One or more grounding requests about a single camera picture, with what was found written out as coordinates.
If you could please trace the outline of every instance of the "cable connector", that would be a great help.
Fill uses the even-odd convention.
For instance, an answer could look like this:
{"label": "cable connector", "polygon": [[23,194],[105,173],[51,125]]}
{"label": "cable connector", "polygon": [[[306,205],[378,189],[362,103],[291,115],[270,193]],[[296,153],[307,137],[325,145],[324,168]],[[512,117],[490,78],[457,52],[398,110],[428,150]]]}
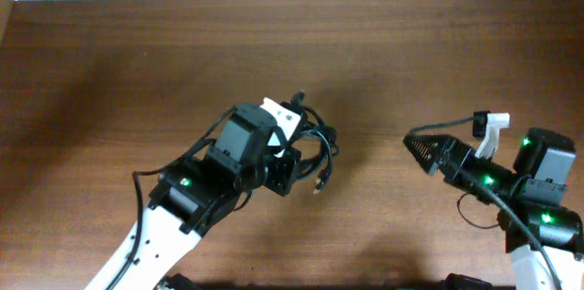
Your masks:
{"label": "cable connector", "polygon": [[330,175],[328,175],[326,169],[320,171],[320,173],[318,174],[318,177],[315,181],[316,186],[315,186],[314,191],[312,193],[319,194],[322,191],[322,189],[325,188],[325,185],[327,185],[327,183],[329,182],[329,178],[330,178]]}

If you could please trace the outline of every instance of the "black cable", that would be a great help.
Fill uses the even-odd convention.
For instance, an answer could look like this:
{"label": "black cable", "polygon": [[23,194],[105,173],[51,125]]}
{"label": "black cable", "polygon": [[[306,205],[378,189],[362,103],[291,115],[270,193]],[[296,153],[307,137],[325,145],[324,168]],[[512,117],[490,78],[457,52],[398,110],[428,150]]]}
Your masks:
{"label": "black cable", "polygon": [[319,152],[316,156],[312,158],[300,161],[299,168],[301,171],[308,171],[312,169],[315,165],[320,164],[322,161],[323,161],[322,154]]}
{"label": "black cable", "polygon": [[206,147],[209,144],[215,143],[217,142],[216,139],[205,139],[205,138],[200,138],[199,140],[197,140],[191,148],[189,148],[185,153],[183,153],[181,155],[181,157],[179,159],[190,159],[193,157],[193,155],[195,155],[198,151],[202,150],[204,147]]}
{"label": "black cable", "polygon": [[513,210],[511,210],[511,208],[509,208],[509,206],[503,200],[501,200],[501,198],[499,198],[493,191],[491,191],[491,189],[483,186],[481,184],[481,182],[474,177],[473,174],[471,174],[470,172],[465,171],[463,169],[460,169],[459,172],[468,181],[470,181],[475,186],[476,189],[478,189],[484,195],[489,197],[489,199],[491,199],[493,201],[493,203],[496,204],[497,207],[499,207],[503,212],[505,212],[507,214],[507,216],[509,216],[509,218],[511,218],[513,223],[516,224],[516,226],[519,228],[519,230],[527,237],[529,242],[531,242],[531,244],[533,244],[533,246],[535,246],[536,249],[539,252],[541,252],[541,255],[544,257],[544,260],[546,261],[547,268],[549,269],[549,272],[551,273],[551,277],[554,281],[554,286],[556,287],[556,290],[562,290],[561,282],[559,281],[559,277],[558,277],[558,273],[556,272],[554,265],[551,263],[551,260],[549,259],[548,254],[544,250],[544,247],[541,245],[541,242],[536,238],[536,236],[534,234],[532,234],[531,231],[529,231],[527,226],[525,224],[523,224],[523,222],[521,222],[519,217],[517,217],[517,215],[513,212]]}
{"label": "black cable", "polygon": [[138,202],[138,218],[136,222],[136,235],[134,238],[134,245],[131,247],[130,254],[128,254],[128,258],[126,259],[126,263],[121,267],[120,271],[116,274],[116,276],[111,280],[106,290],[113,289],[121,278],[126,274],[130,265],[134,261],[134,257],[136,257],[136,253],[138,252],[138,247],[140,246],[140,238],[142,235],[142,214],[144,210],[144,203],[142,202],[142,191],[140,188],[140,181],[138,176],[151,176],[157,173],[160,173],[162,169],[158,169],[156,171],[135,171],[131,174],[132,179],[134,180],[134,188],[136,189],[136,201]]}
{"label": "black cable", "polygon": [[239,207],[234,209],[234,212],[237,212],[238,210],[243,209],[247,203],[249,202],[249,200],[252,198],[252,196],[254,195],[254,192],[251,191],[247,194],[247,196],[245,197],[245,200],[239,205]]}
{"label": "black cable", "polygon": [[321,143],[323,143],[327,148],[327,150],[326,150],[326,153],[328,155],[327,168],[325,170],[321,171],[320,174],[318,175],[319,182],[318,182],[317,187],[315,189],[317,192],[319,192],[325,187],[325,185],[327,185],[327,182],[329,181],[329,177],[332,174],[332,169],[333,169],[332,149],[330,147],[330,144],[329,144],[329,141],[327,140],[327,138],[324,135],[322,135],[322,133],[320,133],[319,131],[306,130],[306,131],[303,131],[302,134],[305,136],[309,136],[309,137],[313,137],[313,138],[321,140]]}
{"label": "black cable", "polygon": [[520,176],[517,181],[515,181],[515,183],[513,183],[513,186],[511,186],[511,190],[509,190],[509,200],[512,200],[513,197],[515,196],[515,192],[517,191],[518,188],[520,188],[521,183],[523,181],[529,180],[531,178],[530,174],[525,174],[523,176]]}
{"label": "black cable", "polygon": [[211,133],[213,132],[213,130],[215,128],[217,128],[217,126],[219,126],[219,124],[221,123],[221,121],[223,121],[223,119],[225,119],[227,116],[229,116],[229,114],[231,114],[231,112],[233,112],[235,110],[235,106],[229,108],[229,110],[227,110],[226,112],[224,112],[218,120],[216,120],[214,122],[213,125],[211,125],[211,128],[209,130],[207,130],[206,133],[204,133],[204,135],[202,136],[202,139],[206,139],[209,135],[211,135]]}
{"label": "black cable", "polygon": [[317,120],[319,126],[325,125],[325,121],[319,116],[319,114],[313,108],[307,106],[301,106],[301,108],[310,113],[314,117],[314,119]]}
{"label": "black cable", "polygon": [[418,133],[420,131],[424,131],[424,130],[428,130],[428,129],[442,129],[442,128],[448,128],[448,127],[452,127],[452,126],[463,125],[467,122],[479,120],[480,118],[482,118],[482,117],[469,117],[466,119],[459,119],[459,120],[455,120],[455,121],[449,121],[449,122],[443,122],[443,123],[430,124],[430,125],[425,125],[425,126],[421,126],[421,127],[416,127],[416,128],[410,129],[410,131],[408,132],[408,135],[415,135],[416,133]]}
{"label": "black cable", "polygon": [[473,227],[476,227],[476,228],[478,228],[478,229],[481,229],[481,230],[492,230],[492,229],[494,229],[494,228],[498,227],[498,226],[499,226],[499,223],[496,223],[496,224],[494,224],[494,225],[490,225],[490,226],[481,226],[481,225],[477,225],[477,224],[475,224],[475,223],[471,222],[471,221],[470,221],[468,218],[464,217],[464,215],[463,215],[463,212],[460,210],[460,202],[463,200],[463,198],[464,198],[465,196],[467,196],[467,195],[469,195],[469,194],[471,194],[471,193],[465,193],[465,194],[463,194],[463,195],[462,195],[462,196],[461,196],[461,197],[458,199],[458,201],[456,202],[456,209],[458,210],[458,213],[459,213],[459,214],[460,214],[460,216],[461,216],[461,217],[464,219],[464,221],[465,221],[466,223],[468,223],[469,225],[471,225],[471,226],[473,226]]}
{"label": "black cable", "polygon": [[301,173],[300,176],[296,178],[297,181],[304,181],[307,179],[312,178],[318,171],[322,169],[322,166],[325,164],[325,159],[321,159],[317,165],[310,166],[309,169],[306,169],[305,172]]}

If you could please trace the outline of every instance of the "green led light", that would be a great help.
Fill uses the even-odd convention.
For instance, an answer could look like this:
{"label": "green led light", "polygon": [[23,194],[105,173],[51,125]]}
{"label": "green led light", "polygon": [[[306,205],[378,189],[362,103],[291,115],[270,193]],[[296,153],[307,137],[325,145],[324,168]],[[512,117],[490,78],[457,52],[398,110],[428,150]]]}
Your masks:
{"label": "green led light", "polygon": [[495,180],[491,178],[491,176],[485,176],[485,185],[493,185]]}
{"label": "green led light", "polygon": [[181,184],[182,186],[191,186],[191,184],[193,184],[193,182],[192,182],[191,180],[189,180],[188,178],[186,178],[186,177],[183,177],[183,178],[181,179],[181,182],[180,182],[180,184]]}
{"label": "green led light", "polygon": [[554,219],[548,213],[543,213],[541,215],[541,221],[543,223],[552,223],[554,222]]}

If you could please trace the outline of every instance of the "wooden table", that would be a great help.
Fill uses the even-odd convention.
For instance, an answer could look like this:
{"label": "wooden table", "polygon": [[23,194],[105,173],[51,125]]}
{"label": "wooden table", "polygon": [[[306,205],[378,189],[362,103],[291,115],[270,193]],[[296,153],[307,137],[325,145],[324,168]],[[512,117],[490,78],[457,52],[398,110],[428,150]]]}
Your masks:
{"label": "wooden table", "polygon": [[[134,223],[130,173],[183,152],[230,105],[306,103],[342,153],[320,195],[257,191],[172,270],[236,285],[513,284],[500,230],[458,216],[407,130],[511,113],[584,143],[584,0],[19,2],[0,49],[0,288],[79,289]],[[470,140],[470,127],[447,132]],[[148,193],[155,179],[144,179]],[[584,213],[577,158],[564,205]],[[469,218],[496,209],[469,200]]]}

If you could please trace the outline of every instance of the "black wire bundle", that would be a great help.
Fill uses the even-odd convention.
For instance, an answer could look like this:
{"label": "black wire bundle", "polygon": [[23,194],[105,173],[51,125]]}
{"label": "black wire bundle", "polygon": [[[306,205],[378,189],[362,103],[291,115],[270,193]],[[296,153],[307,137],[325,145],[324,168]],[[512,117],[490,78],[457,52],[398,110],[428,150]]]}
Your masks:
{"label": "black wire bundle", "polygon": [[[297,177],[298,181],[303,181],[311,178],[316,172],[318,173],[317,185],[315,187],[315,192],[320,192],[330,179],[330,175],[333,170],[333,157],[339,155],[339,146],[336,144],[337,141],[337,131],[325,124],[324,120],[318,115],[318,113],[307,106],[301,106],[302,110],[312,115],[316,120],[316,124],[308,120],[300,131],[300,135],[297,139],[290,141],[290,144],[296,140],[308,137],[320,141],[320,150],[318,154],[312,158],[302,160],[299,163],[299,174]],[[325,161],[327,162],[327,167],[322,169]]]}

